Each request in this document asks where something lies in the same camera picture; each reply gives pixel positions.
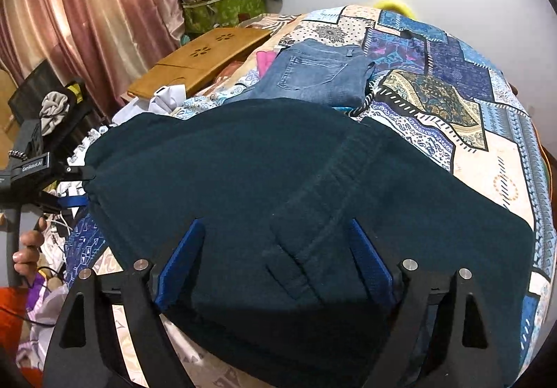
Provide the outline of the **left hand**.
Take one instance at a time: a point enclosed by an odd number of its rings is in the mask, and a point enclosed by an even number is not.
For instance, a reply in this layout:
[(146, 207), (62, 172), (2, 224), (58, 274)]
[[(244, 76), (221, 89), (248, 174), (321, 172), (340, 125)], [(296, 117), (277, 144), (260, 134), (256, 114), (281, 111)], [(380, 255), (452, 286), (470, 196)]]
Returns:
[(41, 217), (34, 230), (21, 234), (20, 244), (23, 247), (12, 255), (15, 271), (28, 283), (32, 283), (36, 278), (46, 225), (45, 219)]

